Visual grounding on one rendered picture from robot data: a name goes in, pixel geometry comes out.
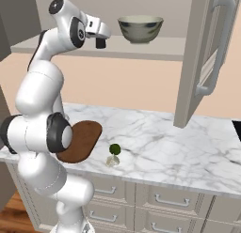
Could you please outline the grey cabinet door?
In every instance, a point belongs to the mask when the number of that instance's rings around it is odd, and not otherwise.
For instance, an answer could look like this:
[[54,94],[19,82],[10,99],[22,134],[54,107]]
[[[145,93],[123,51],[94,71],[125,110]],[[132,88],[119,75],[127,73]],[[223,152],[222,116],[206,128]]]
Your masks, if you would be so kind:
[[0,0],[0,62],[10,47],[41,31],[36,0]]

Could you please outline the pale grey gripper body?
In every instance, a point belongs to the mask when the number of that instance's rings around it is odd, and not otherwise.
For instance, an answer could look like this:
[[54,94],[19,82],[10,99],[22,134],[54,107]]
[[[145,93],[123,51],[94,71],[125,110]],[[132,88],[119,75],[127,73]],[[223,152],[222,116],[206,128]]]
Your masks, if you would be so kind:
[[93,22],[93,33],[96,38],[100,39],[109,39],[111,37],[111,31],[109,27],[100,20]]

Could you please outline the black hob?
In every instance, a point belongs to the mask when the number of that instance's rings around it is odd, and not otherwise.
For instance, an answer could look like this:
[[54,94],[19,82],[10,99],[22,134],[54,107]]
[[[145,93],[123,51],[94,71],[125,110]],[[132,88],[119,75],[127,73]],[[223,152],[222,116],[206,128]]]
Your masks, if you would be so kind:
[[241,121],[232,120],[232,123],[235,128],[236,134],[241,142]]

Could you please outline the grey-green ceramic bowl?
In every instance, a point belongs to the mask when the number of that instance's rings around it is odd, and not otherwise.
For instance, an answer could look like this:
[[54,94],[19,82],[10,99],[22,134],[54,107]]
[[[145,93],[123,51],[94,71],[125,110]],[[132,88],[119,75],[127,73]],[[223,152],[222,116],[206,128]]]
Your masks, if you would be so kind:
[[132,15],[118,18],[120,31],[131,43],[150,43],[162,27],[164,19],[158,16]]

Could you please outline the beige cabinet door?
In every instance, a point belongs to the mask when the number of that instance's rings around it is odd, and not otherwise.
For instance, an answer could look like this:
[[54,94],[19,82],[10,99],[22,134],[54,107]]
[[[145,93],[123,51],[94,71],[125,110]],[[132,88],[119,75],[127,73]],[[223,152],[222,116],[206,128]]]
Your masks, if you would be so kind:
[[[229,41],[233,31],[233,24],[240,0],[235,0],[232,27],[226,42],[225,53],[222,57],[223,65]],[[226,7],[213,7],[214,0],[192,0],[185,55],[179,84],[173,125],[183,128],[193,116],[203,97],[195,95],[197,84],[209,86],[211,72],[217,56],[217,48],[226,16]]]

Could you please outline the beige cabinet shelf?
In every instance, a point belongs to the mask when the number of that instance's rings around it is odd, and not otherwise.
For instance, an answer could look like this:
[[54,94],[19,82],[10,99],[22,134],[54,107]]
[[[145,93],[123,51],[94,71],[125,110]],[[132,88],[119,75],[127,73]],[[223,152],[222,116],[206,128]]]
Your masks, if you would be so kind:
[[185,38],[158,37],[150,43],[134,44],[123,36],[112,36],[105,49],[97,49],[95,45],[95,39],[87,39],[81,49],[66,55],[182,61],[185,54]]

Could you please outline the brown wooden cutting board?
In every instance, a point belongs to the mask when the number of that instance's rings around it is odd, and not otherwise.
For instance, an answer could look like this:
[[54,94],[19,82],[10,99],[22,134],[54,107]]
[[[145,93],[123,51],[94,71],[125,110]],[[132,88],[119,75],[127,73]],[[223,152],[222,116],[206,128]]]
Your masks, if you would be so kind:
[[72,126],[72,142],[70,146],[56,157],[64,163],[81,163],[89,157],[99,137],[102,125],[96,121],[83,120]]

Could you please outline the beige drawer front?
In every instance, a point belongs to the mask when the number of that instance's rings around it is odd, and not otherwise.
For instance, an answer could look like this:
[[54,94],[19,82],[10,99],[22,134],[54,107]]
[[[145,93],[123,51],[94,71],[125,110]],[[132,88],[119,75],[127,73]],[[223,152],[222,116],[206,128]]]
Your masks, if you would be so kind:
[[100,194],[95,192],[95,197],[99,197],[106,200],[111,200],[117,203],[126,203],[125,199],[125,186],[118,179],[108,179],[100,177],[91,177],[91,182],[94,184],[95,189],[110,190],[112,186],[117,187],[114,194]]
[[[111,218],[113,215],[118,215],[115,223],[108,223],[104,221],[94,220],[89,217],[89,212],[93,210],[94,214],[97,216],[102,216],[104,218]],[[106,203],[90,203],[85,206],[85,211],[87,217],[93,222],[101,225],[106,225],[109,227],[115,227],[119,229],[125,229],[126,225],[124,222],[123,210],[121,206],[109,205]]]
[[180,215],[148,211],[146,213],[146,227],[153,231],[151,223],[179,226],[183,229],[183,233],[193,233],[196,221]]
[[[158,203],[155,201],[155,194],[161,194],[161,198],[163,200],[175,201],[180,203],[184,202],[184,198],[188,198],[190,199],[190,204],[187,208],[184,208],[184,207],[177,207],[177,206]],[[198,193],[192,193],[189,191],[176,190],[171,188],[150,186],[148,202],[157,207],[171,208],[171,209],[191,212],[196,209],[196,205],[197,205],[197,202],[199,201],[199,197],[200,195]]]

